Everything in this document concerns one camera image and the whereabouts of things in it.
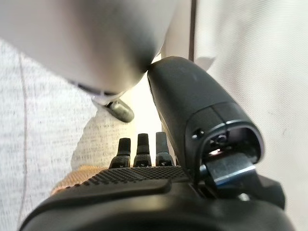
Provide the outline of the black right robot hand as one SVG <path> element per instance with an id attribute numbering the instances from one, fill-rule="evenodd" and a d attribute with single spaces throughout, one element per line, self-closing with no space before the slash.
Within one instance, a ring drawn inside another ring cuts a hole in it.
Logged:
<path id="1" fill-rule="evenodd" d="M 42 202 L 22 231 L 292 231 L 279 182 L 261 176 L 262 135 L 195 63 L 168 57 L 148 80 L 164 132 L 121 139 L 110 167 Z"/>

